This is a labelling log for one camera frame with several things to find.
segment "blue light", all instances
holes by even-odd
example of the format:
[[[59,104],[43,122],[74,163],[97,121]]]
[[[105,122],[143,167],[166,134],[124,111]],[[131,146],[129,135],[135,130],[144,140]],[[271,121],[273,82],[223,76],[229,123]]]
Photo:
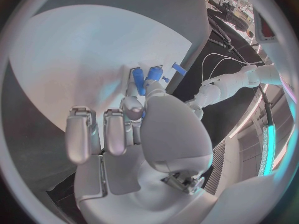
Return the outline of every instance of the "blue light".
[[[269,175],[272,172],[272,166],[275,155],[275,126],[271,125],[268,127],[268,148],[267,148],[267,159],[264,169],[264,176]]]

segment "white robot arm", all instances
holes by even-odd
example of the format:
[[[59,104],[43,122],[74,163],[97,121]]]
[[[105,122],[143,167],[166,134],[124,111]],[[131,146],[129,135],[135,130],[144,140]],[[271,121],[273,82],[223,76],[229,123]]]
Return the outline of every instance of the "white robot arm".
[[[279,74],[274,65],[246,65],[234,74],[224,74],[202,82],[194,99],[186,104],[194,110],[199,119],[202,108],[232,97],[242,87],[257,87],[260,83],[281,85]]]

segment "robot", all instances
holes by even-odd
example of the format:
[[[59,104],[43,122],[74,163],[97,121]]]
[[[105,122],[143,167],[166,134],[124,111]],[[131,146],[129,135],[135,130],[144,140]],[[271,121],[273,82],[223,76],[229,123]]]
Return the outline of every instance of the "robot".
[[[186,103],[165,92],[160,68],[150,70],[145,80],[139,75],[129,83],[120,107],[104,113],[103,149],[95,112],[79,106],[70,110],[66,149],[77,165],[77,206],[91,224],[152,224],[193,223],[187,216],[196,205],[203,210],[193,215],[200,222],[215,202],[201,188],[201,174],[213,158],[210,137],[200,121],[202,109],[241,87],[279,85],[279,74],[274,65],[246,65],[235,74],[203,81]],[[137,99],[140,93],[144,104]]]

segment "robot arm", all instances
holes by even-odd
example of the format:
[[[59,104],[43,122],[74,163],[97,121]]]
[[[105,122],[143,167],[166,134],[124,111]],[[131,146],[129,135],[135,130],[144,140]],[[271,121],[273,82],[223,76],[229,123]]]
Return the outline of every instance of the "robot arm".
[[[260,83],[281,85],[279,74],[274,65],[247,65],[234,74],[224,74],[202,82],[198,94],[187,101],[199,119],[202,108],[232,97],[242,87],[257,87]]]

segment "white panel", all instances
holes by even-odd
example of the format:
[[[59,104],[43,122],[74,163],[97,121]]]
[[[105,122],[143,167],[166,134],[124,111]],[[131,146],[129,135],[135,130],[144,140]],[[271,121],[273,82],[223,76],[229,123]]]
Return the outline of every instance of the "white panel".
[[[65,130],[73,105],[89,106],[102,117],[108,107],[119,106],[130,68],[163,65],[171,78],[172,64],[180,64],[190,46],[178,33],[140,14],[74,5],[32,17],[9,57],[26,95]]]

